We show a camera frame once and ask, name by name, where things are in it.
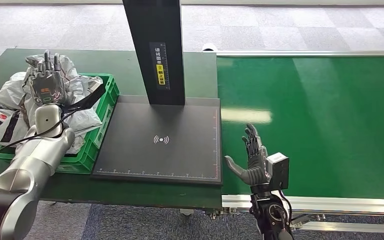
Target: black vertical post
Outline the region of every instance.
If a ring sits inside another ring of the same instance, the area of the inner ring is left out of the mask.
[[[180,0],[123,0],[149,104],[184,105]]]

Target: wireless charging symbol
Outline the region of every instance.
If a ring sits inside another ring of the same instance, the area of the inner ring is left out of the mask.
[[[155,136],[153,137],[153,143],[154,143],[154,144],[157,144],[157,143],[168,144],[169,141],[170,141],[169,136],[159,137],[158,135],[155,135]]]

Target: cable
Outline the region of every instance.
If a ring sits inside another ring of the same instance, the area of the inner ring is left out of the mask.
[[[282,190],[279,190],[279,194],[280,196],[283,198],[283,200],[286,201],[288,207],[289,207],[289,225],[291,224],[292,222],[292,206],[291,206],[291,203],[289,202],[289,200],[285,197],[284,193],[282,192]]]
[[[12,147],[12,146],[14,146],[14,145],[16,145],[16,144],[19,144],[19,143],[21,143],[21,142],[24,142],[24,141],[27,141],[27,140],[31,140],[31,139],[34,139],[34,138],[36,138],[36,137],[40,137],[40,136],[43,136],[43,135],[49,133],[50,131],[52,131],[52,130],[54,130],[56,127],[58,127],[58,126],[59,126],[65,119],[67,119],[68,117],[70,117],[71,115],[73,115],[75,112],[77,112],[79,109],[80,109],[80,108],[75,109],[74,111],[68,113],[67,115],[65,115],[64,117],[62,117],[61,120],[59,120],[55,125],[53,125],[51,128],[49,128],[48,130],[46,130],[46,131],[44,131],[44,132],[42,132],[42,133],[40,133],[40,134],[36,134],[36,135],[33,135],[33,136],[29,136],[29,137],[23,138],[23,139],[21,139],[21,140],[15,141],[15,142],[13,142],[13,143],[11,143],[11,144],[8,144],[8,145],[6,145],[6,146],[1,147],[1,148],[0,148],[0,152],[2,152],[2,150],[6,149],[6,148]]]
[[[299,215],[295,216],[294,218],[292,218],[291,221],[297,220],[297,219],[302,218],[302,217],[307,216],[307,215],[309,215],[309,214],[299,214]]]
[[[282,210],[280,211],[279,209],[276,208],[276,211],[279,213],[280,215],[280,219],[282,219],[282,225],[283,225],[283,229],[286,229],[286,223],[285,223],[285,212]]]

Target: black measuring board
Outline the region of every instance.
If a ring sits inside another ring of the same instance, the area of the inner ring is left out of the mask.
[[[151,105],[146,96],[118,97],[92,176],[221,185],[218,98]]]

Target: gray carpet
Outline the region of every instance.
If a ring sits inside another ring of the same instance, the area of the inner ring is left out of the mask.
[[[183,6],[183,49],[384,50],[384,8]],[[6,48],[133,50],[122,5],[0,5],[0,54]],[[384,224],[384,218],[339,217]],[[297,240],[384,240],[380,233],[295,232]],[[177,209],[48,205],[41,202],[28,240],[253,240],[246,213],[215,220]]]

